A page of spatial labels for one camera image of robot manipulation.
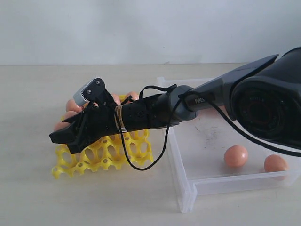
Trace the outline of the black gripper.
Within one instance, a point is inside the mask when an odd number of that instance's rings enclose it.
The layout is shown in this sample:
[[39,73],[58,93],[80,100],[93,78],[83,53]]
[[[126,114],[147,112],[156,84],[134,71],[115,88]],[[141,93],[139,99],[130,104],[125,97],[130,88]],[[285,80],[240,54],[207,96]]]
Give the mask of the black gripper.
[[101,138],[117,133],[111,109],[116,106],[111,94],[107,93],[106,100],[100,104],[88,104],[77,115],[63,120],[70,125],[50,133],[50,140],[55,144],[67,144],[71,154],[81,153]]

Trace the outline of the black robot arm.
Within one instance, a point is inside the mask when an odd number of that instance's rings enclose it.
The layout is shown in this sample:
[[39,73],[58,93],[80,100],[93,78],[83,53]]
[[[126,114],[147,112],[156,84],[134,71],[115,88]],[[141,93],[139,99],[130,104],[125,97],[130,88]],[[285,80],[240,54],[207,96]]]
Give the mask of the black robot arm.
[[236,131],[248,140],[277,153],[301,154],[300,48],[251,62],[195,88],[172,85],[159,91],[117,105],[96,78],[77,100],[78,105],[87,103],[86,108],[49,137],[80,153],[104,136],[175,126],[195,119],[200,110],[223,106],[221,116],[230,125],[237,121]]

